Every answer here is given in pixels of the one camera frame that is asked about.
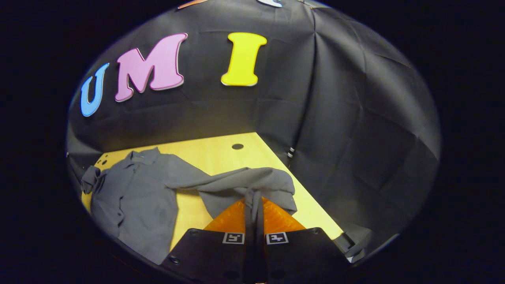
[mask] clothing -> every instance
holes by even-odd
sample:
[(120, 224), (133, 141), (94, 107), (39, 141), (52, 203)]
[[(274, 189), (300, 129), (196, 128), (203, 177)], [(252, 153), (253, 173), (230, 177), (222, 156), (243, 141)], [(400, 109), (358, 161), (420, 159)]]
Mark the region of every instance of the clothing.
[(284, 171), (242, 168), (210, 176), (158, 148), (132, 151), (102, 172), (90, 166), (81, 179), (81, 189), (93, 192), (91, 214), (100, 228), (158, 265), (170, 250), (177, 188), (198, 190), (213, 218), (244, 197), (253, 219), (261, 196), (296, 212), (293, 181)]

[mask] letter m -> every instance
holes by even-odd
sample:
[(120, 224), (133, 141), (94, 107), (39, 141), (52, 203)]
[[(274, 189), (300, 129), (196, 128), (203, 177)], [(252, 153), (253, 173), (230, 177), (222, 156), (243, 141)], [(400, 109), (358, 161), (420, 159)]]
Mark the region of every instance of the letter m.
[(138, 92), (144, 92), (151, 72), (154, 75), (149, 86), (153, 90), (165, 90), (182, 85), (184, 77), (178, 72), (177, 57), (179, 47), (187, 36), (186, 33), (178, 33), (161, 39), (146, 59), (138, 49), (120, 56), (116, 101), (123, 102), (133, 96), (128, 78)]

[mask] blue letter u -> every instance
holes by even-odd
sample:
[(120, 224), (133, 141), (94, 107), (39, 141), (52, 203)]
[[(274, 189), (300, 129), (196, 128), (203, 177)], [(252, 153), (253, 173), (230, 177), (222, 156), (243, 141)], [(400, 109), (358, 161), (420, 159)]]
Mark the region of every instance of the blue letter u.
[(89, 83), (91, 83), (92, 77), (89, 77), (81, 87), (81, 113), (83, 116), (90, 116), (98, 109), (100, 106), (100, 102), (102, 101), (102, 92), (104, 87), (104, 73), (108, 63), (105, 63), (102, 67), (100, 67), (96, 73), (96, 83), (95, 83), (95, 96), (92, 102), (88, 100), (88, 92), (89, 92)]

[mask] table surface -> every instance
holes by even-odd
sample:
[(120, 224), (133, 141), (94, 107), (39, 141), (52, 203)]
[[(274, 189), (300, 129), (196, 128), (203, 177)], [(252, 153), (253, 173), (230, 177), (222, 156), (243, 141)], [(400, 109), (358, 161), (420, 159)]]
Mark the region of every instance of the table surface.
[[(242, 144), (239, 150), (232, 148), (234, 144)], [(209, 175), (216, 175), (239, 168), (262, 168), (271, 167), (283, 170), (291, 176), (295, 187), (293, 196), (298, 211), (293, 217), (305, 228), (320, 227), (332, 239), (336, 239), (343, 233), (342, 229), (324, 211), (317, 201), (307, 192), (302, 184), (277, 158), (275, 153), (255, 133), (233, 134), (219, 137), (187, 140), (160, 145), (131, 148), (114, 152), (104, 153), (95, 166), (100, 170), (112, 167), (123, 160), (131, 151), (143, 151), (158, 147), (162, 154), (174, 154), (189, 164), (199, 168)], [(91, 195), (82, 194), (82, 203), (90, 212)], [(177, 190), (177, 205), (179, 212), (175, 222), (174, 235), (170, 249), (173, 249), (189, 228), (205, 228), (212, 217), (205, 209), (205, 205), (194, 191)]]

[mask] fabric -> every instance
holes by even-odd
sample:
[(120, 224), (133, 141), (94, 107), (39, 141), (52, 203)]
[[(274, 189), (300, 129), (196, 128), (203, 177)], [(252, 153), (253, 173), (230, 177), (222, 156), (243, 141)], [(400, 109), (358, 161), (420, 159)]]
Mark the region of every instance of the fabric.
[(132, 151), (102, 172), (90, 166), (81, 180), (81, 190), (93, 192), (91, 214), (97, 224), (158, 265), (170, 250), (177, 188), (198, 190), (213, 218), (245, 198), (254, 221), (261, 196), (296, 212), (293, 181), (284, 171), (242, 168), (210, 176), (175, 155), (160, 154), (158, 148)]

